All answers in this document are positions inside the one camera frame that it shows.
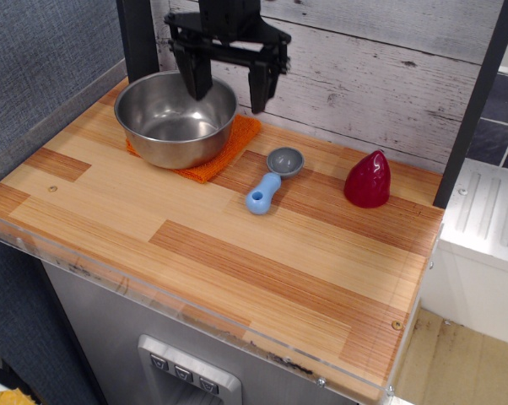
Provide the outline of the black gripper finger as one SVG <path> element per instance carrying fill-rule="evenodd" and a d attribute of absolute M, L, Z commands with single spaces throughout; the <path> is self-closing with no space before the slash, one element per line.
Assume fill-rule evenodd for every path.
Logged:
<path fill-rule="evenodd" d="M 253 114 L 265 111 L 268 100 L 274 97 L 278 76 L 279 70 L 266 63 L 256 62 L 250 66 L 248 82 Z"/>
<path fill-rule="evenodd" d="M 173 53 L 188 94 L 194 100 L 202 100 L 213 86 L 210 59 L 178 42 Z"/>

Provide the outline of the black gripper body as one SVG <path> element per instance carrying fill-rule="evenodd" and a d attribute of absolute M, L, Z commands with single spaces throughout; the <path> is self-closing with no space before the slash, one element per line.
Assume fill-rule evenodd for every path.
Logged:
<path fill-rule="evenodd" d="M 200 1 L 197 12 L 170 12 L 170 49 L 178 42 L 210 61 L 248 67 L 256 62 L 289 70 L 291 36 L 261 16 L 259 1 Z"/>

